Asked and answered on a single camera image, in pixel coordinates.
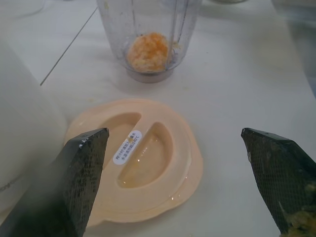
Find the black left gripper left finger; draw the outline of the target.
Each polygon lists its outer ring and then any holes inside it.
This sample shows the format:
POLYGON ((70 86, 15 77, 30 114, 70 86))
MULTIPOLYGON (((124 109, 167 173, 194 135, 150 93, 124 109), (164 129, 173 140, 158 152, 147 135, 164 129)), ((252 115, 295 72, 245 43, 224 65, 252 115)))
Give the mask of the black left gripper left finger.
POLYGON ((70 139, 0 226, 2 237, 81 237, 99 189, 107 128, 70 139))

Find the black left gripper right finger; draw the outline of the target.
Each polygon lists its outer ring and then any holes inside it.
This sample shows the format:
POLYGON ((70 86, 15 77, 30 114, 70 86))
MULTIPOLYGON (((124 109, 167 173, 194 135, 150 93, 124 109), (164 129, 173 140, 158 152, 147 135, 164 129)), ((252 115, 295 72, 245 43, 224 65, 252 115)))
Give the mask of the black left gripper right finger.
POLYGON ((282 237, 316 235, 316 163, 294 141, 244 128, 257 188, 282 237))

